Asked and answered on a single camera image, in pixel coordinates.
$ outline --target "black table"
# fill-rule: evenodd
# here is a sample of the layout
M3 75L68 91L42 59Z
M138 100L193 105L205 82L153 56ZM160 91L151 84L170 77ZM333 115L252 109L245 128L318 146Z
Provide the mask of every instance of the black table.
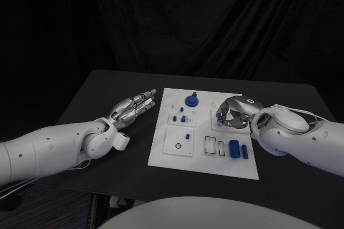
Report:
M334 120L310 85L95 70L58 124L107 116L123 99L151 89L158 91L157 105L123 130L131 138L125 151L112 149L84 170L39 181L144 201L177 196L233 199L275 209L323 228L344 228L344 178L301 163L291 155L274 156L255 140L259 181L147 165L164 88L239 93L265 106L281 104Z

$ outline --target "white board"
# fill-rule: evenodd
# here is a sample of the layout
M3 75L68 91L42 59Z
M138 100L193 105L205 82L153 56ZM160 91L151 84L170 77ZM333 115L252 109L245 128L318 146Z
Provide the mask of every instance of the white board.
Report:
M199 105L189 107L184 99L193 92L197 93ZM226 126L218 126L216 122L215 111L222 102L232 96L241 96L241 94L164 89L148 159L150 166L259 180L249 129L236 130ZM186 118L193 116L196 127L193 124L183 125L179 121L171 124L171 115L179 115L179 119L183 115ZM173 134L167 133L169 128L174 128ZM205 137L215 137L216 143L223 142L225 156L219 155L219 149L216 154L206 153ZM239 141L241 146L246 145L249 159L243 159L243 157L230 158L229 141L233 139ZM190 148L183 148L183 144L190 144L190 140L192 150ZM180 143L180 151L174 145L177 142L183 142Z

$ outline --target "metal hand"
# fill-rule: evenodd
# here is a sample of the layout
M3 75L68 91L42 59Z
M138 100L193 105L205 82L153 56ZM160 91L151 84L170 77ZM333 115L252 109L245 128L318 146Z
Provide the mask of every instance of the metal hand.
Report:
M154 105L156 90L147 91L133 98L123 100L114 107L108 120L114 124L117 130L125 128Z
M216 111L218 122L229 127L242 129L249 125L252 115L264 108L259 101L246 96L233 96L225 100ZM233 119L226 120L228 112L232 114Z

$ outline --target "robotic hand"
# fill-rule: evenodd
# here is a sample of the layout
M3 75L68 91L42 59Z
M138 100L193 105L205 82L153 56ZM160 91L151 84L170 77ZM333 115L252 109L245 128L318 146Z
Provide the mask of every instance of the robotic hand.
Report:
M313 115L315 122L307 122L291 110ZM233 128L245 128L251 123L251 137L274 155L289 153L301 162L344 176L344 124L281 105L265 108L245 96L226 99L216 117L220 124Z
M130 142L118 132L154 105L156 90L123 100L107 118L40 128L0 143L0 185L56 174Z

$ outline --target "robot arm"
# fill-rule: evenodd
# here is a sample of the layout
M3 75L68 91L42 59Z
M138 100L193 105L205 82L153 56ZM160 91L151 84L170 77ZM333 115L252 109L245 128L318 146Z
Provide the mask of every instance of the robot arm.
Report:
M327 120L308 123L289 108L279 105L264 108L243 96L228 98L223 104L216 114L222 116L219 123L241 128L251 122L251 136L269 153L277 156L289 153L301 162L344 176L344 124ZM228 111L233 115L229 123L223 119Z
M121 101L107 118L42 128L0 143L0 185L56 174L130 142L118 132L154 105L151 90Z

